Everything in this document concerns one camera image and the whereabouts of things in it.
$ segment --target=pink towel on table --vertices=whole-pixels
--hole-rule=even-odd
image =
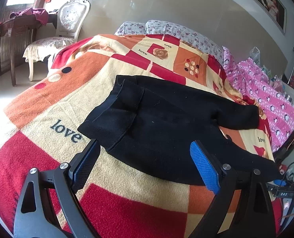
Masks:
[[[31,15],[34,14],[35,15],[35,19],[40,21],[43,25],[46,25],[48,23],[48,12],[43,9],[43,8],[36,8],[33,9],[32,7],[25,9],[22,12],[12,12],[9,15],[9,18],[13,18],[15,16],[21,16],[21,15]]]
[[[235,63],[224,47],[224,70],[231,85],[243,95],[254,98],[264,110],[271,132],[271,148],[277,151],[294,130],[294,106],[268,85],[268,77],[249,57]]]

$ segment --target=metal screw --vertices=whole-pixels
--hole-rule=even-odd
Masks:
[[[60,165],[60,168],[61,168],[61,169],[65,169],[65,168],[67,168],[68,166],[69,166],[68,163],[62,163],[62,164]]]
[[[35,172],[37,172],[37,168],[31,168],[29,172],[33,175]]]
[[[229,164],[224,164],[223,169],[224,170],[229,170],[229,169],[231,169],[231,166]]]
[[[257,175],[257,176],[260,175],[260,170],[259,169],[254,169],[254,174]]]

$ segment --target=cream dot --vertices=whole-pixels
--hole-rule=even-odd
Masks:
[[[60,74],[54,74],[49,77],[48,81],[50,82],[57,82],[61,78]]]

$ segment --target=black pants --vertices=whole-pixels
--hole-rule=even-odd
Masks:
[[[110,155],[139,171],[174,182],[204,185],[189,151],[197,139],[222,164],[248,172],[258,168],[265,181],[280,177],[273,161],[241,149],[218,128],[252,129],[258,123],[255,105],[239,105],[156,78],[118,75],[110,95],[78,131],[97,139]]]

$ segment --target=white ornate chair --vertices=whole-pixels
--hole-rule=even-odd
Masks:
[[[29,80],[33,78],[33,63],[43,61],[48,55],[57,54],[61,49],[78,40],[83,21],[89,12],[88,0],[70,0],[58,10],[55,37],[37,40],[27,46],[23,57],[29,63]]]

